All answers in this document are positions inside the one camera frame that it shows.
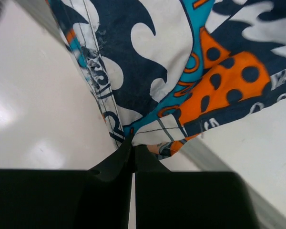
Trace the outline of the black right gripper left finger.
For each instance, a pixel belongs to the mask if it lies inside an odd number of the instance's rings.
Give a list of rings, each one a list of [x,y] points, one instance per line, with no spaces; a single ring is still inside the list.
[[[0,169],[0,229],[126,229],[132,136],[88,170]]]

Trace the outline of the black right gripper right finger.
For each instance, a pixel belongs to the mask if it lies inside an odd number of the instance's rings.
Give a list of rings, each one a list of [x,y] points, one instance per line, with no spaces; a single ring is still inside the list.
[[[134,148],[139,229],[257,229],[246,185],[235,172],[172,172]]]

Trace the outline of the colourful patterned shorts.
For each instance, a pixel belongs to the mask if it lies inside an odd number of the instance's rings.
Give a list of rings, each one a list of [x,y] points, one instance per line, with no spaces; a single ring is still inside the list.
[[[286,98],[286,0],[50,0],[116,147],[159,158]]]

